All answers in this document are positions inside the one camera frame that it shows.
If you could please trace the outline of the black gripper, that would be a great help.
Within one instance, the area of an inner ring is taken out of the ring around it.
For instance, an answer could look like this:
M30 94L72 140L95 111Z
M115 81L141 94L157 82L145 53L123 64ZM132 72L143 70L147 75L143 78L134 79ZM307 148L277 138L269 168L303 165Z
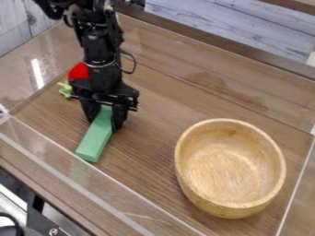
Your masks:
M87 120L92 123L103 105L112 107L112 127L116 132L128 117L128 111L138 110L139 91L123 81L120 61L106 65L87 65L88 79L74 80L71 84L83 89L72 97L80 101Z

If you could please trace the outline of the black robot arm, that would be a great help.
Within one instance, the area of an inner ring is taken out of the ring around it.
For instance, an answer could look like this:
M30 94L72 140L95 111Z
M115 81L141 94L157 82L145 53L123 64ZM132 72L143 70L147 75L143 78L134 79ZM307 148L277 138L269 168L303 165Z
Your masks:
M138 110L141 92L124 81L128 73L122 67L126 54L123 30L115 11L115 0L34 0L44 15L63 20L74 29L84 58L71 72L71 97L78 99L87 119L92 122L102 107L111 108L110 121L119 130L128 113Z

